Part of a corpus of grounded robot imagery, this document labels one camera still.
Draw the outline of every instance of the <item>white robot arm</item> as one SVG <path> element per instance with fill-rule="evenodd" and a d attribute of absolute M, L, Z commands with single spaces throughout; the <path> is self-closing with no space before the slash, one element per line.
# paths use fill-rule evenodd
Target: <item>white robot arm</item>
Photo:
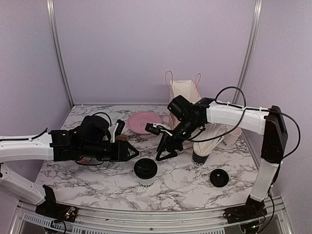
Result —
<path fill-rule="evenodd" d="M 145 128 L 156 135 L 163 133 L 157 149 L 157 161 L 177 156 L 176 151 L 183 149 L 183 141 L 190 140 L 192 133 L 199 127 L 204 128 L 207 123 L 236 126 L 263 135 L 261 164 L 252 192 L 244 206 L 225 210 L 224 217 L 229 223 L 233 223 L 267 214 L 263 200 L 276 180 L 288 138 L 283 117 L 278 114 L 279 107 L 267 109 L 233 106 L 230 103 L 216 103 L 212 98 L 203 98 L 192 104 L 184 97 L 177 96 L 168 105 L 168 109 L 180 121 L 172 131 L 157 124 L 147 124 Z"/>
<path fill-rule="evenodd" d="M 37 185 L 12 171 L 5 163 L 18 160 L 80 160 L 94 157 L 98 161 L 128 161 L 139 152 L 127 141 L 115 140 L 125 123 L 110 126 L 99 116 L 86 116 L 73 130 L 46 131 L 37 136 L 0 136 L 0 184 L 21 199 L 37 205 L 37 212 L 55 217 L 65 205 L 56 203 L 53 190 Z"/>

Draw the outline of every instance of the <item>white marble surface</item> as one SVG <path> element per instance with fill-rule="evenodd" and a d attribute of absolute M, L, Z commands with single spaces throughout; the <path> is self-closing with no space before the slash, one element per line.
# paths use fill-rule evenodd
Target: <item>white marble surface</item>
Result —
<path fill-rule="evenodd" d="M 165 106 L 75 106 L 63 129 L 72 129 L 84 116 L 95 112 L 108 113 L 113 122 L 126 121 L 138 111 L 154 111 L 168 123 Z M 123 133 L 140 155 L 128 162 L 104 162 L 101 166 L 80 166 L 73 161 L 46 161 L 37 183 L 51 186 L 57 201 L 73 205 L 114 210 L 181 211 L 222 207 L 244 203 L 251 192 L 257 170 L 243 139 L 231 150 L 216 148 L 205 165 L 192 164 L 192 150 L 178 157 L 157 162 L 158 175 L 149 188 L 138 184 L 133 166 L 143 157 L 155 159 L 160 137 L 139 136 L 125 127 Z M 230 176 L 223 188 L 214 187 L 209 180 L 213 169 L 221 168 Z"/>

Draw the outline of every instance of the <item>purple wall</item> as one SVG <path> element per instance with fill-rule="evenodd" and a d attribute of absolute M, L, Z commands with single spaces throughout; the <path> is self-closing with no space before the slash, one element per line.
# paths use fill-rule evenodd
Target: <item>purple wall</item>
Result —
<path fill-rule="evenodd" d="M 247 82 L 248 105 L 278 105 L 301 127 L 298 151 L 284 160 L 274 187 L 282 194 L 294 233 L 311 233 L 312 210 L 312 2 L 264 1 L 259 34 Z M 286 122 L 286 152 L 297 143 L 297 131 Z M 262 138 L 248 134 L 260 153 Z"/>
<path fill-rule="evenodd" d="M 0 2 L 0 135 L 57 129 L 69 112 L 45 1 Z M 8 163 L 35 180 L 41 161 Z M 7 233 L 18 197 L 0 188 L 0 229 Z"/>
<path fill-rule="evenodd" d="M 54 2 L 75 103 L 167 103 L 169 69 L 176 79 L 201 72 L 202 96 L 238 83 L 254 1 Z"/>

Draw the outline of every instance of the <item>cup lid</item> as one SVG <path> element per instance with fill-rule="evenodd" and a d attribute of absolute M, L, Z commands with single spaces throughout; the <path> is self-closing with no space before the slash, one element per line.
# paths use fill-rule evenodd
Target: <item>cup lid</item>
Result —
<path fill-rule="evenodd" d="M 142 158 L 135 163 L 135 174 L 141 179 L 150 179 L 157 174 L 157 164 L 149 158 Z"/>

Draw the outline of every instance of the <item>paper bag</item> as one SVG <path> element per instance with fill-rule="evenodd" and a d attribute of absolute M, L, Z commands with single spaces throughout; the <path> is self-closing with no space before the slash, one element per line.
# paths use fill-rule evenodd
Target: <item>paper bag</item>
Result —
<path fill-rule="evenodd" d="M 170 84 L 167 81 L 168 73 L 170 73 L 172 76 L 172 81 L 170 82 Z M 191 103 L 198 102 L 201 99 L 199 92 L 198 92 L 198 83 L 200 81 L 200 78 L 201 78 L 201 73 L 198 73 L 195 78 L 195 83 L 192 80 L 174 80 L 172 71 L 167 71 L 165 74 L 165 80 L 166 80 L 167 86 L 170 89 L 169 102 L 171 102 L 172 99 L 174 99 L 175 97 L 179 95 L 182 95 Z M 169 126 L 171 130 L 173 130 L 179 123 L 180 121 L 178 121 L 177 118 L 172 113 L 170 113 Z M 192 146 L 193 146 L 192 142 L 189 142 L 189 141 L 183 142 L 184 149 L 191 148 Z"/>

